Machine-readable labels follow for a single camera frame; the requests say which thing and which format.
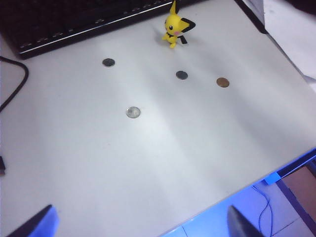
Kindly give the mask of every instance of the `black object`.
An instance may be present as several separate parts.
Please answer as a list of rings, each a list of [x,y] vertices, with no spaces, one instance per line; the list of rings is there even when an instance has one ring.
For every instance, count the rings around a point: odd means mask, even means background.
[[[264,237],[234,206],[228,208],[230,237]]]
[[[2,157],[0,157],[0,176],[5,175],[5,166]]]
[[[52,237],[58,224],[56,209],[48,205],[7,237]]]
[[[184,6],[199,0],[178,0]],[[0,30],[29,58],[168,13],[172,0],[0,0]]]
[[[182,44],[187,44],[188,43],[186,38],[184,38],[184,36],[178,36],[178,38],[181,40]]]
[[[252,21],[254,26],[258,29],[259,32],[263,34],[267,34],[266,28],[264,24],[258,19],[258,17],[253,13],[253,11],[244,3],[243,0],[235,0],[237,5],[242,9],[242,11],[248,16],[248,18]]]
[[[287,0],[295,8],[316,15],[316,0]]]
[[[12,94],[6,99],[6,101],[4,101],[1,106],[0,106],[0,113],[2,112],[2,110],[11,102],[11,100],[16,96],[17,93],[19,93],[19,91],[22,89],[22,87],[24,86],[24,84],[26,83],[26,81],[28,80],[29,77],[29,69],[27,68],[27,66],[25,66],[23,63],[5,58],[0,56],[0,61],[4,61],[6,63],[10,63],[10,64],[14,64],[17,65],[21,68],[23,68],[24,70],[24,77],[21,81],[21,83],[17,86],[17,88],[12,92]]]

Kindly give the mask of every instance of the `black cable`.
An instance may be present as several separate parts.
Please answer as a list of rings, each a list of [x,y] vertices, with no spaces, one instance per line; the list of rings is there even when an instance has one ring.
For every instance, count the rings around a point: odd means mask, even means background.
[[[271,213],[271,228],[270,228],[270,237],[272,237],[272,234],[273,234],[273,211],[272,211],[272,207],[271,207],[271,204],[270,204],[270,199],[267,197],[267,195],[262,192],[261,190],[259,190],[256,186],[252,186],[252,188],[257,191],[259,194],[261,194],[267,201],[267,204],[265,206],[265,208],[261,211],[260,213],[260,216],[259,216],[259,221],[258,221],[258,224],[259,224],[259,231],[260,233],[262,233],[262,230],[261,230],[261,218],[262,218],[262,215],[263,213],[265,212],[265,210],[267,209],[267,207],[270,208],[270,213]]]
[[[12,94],[1,104],[0,106],[0,113],[2,112],[2,110],[11,102],[11,100],[16,96],[17,93],[19,93],[19,91],[22,89],[22,87],[24,86],[24,84],[26,83],[26,81],[28,80],[29,77],[29,69],[27,68],[27,66],[25,66],[23,63],[5,58],[0,56],[0,61],[4,61],[6,63],[10,63],[10,64],[14,64],[17,65],[21,68],[23,68],[25,74],[23,77],[23,80],[21,81],[21,83],[16,87],[16,89],[12,92]]]

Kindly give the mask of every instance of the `pokemon figurine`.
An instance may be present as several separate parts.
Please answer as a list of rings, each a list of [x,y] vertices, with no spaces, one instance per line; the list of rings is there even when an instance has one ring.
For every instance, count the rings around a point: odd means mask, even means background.
[[[170,43],[170,48],[174,48],[177,44],[177,39],[180,38],[181,43],[188,43],[181,33],[187,32],[194,28],[196,24],[186,18],[181,18],[177,15],[179,9],[177,8],[176,0],[173,0],[170,15],[167,17],[164,22],[164,27],[167,32],[162,37],[162,40],[166,40]]]

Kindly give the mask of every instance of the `keyboard key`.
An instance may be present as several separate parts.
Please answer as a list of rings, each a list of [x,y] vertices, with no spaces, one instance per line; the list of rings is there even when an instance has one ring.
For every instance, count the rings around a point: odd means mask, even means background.
[[[32,30],[33,38],[37,43],[48,40],[48,32],[45,26],[36,26]]]
[[[95,22],[99,22],[100,19],[107,20],[113,16],[120,15],[128,10],[128,3],[126,1],[116,1],[111,4],[107,4],[104,7],[94,8],[89,11],[84,11],[79,14],[75,14],[72,17],[66,19],[66,29],[71,31],[76,28],[81,28]]]
[[[49,24],[49,33],[53,38],[55,38],[58,36],[62,36],[64,34],[64,29],[58,23],[50,23]]]
[[[33,39],[31,35],[27,32],[19,32],[13,36],[14,41],[17,46],[21,49],[24,49],[27,46],[31,46],[33,43]]]

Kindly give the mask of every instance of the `white table top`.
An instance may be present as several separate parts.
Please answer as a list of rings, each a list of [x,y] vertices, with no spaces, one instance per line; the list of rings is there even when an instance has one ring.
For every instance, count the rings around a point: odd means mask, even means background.
[[[165,15],[24,61],[1,114],[2,236],[51,203],[58,237],[156,237],[316,145],[315,93],[234,1],[180,15],[197,26],[174,50]],[[1,64],[2,101],[22,74]]]

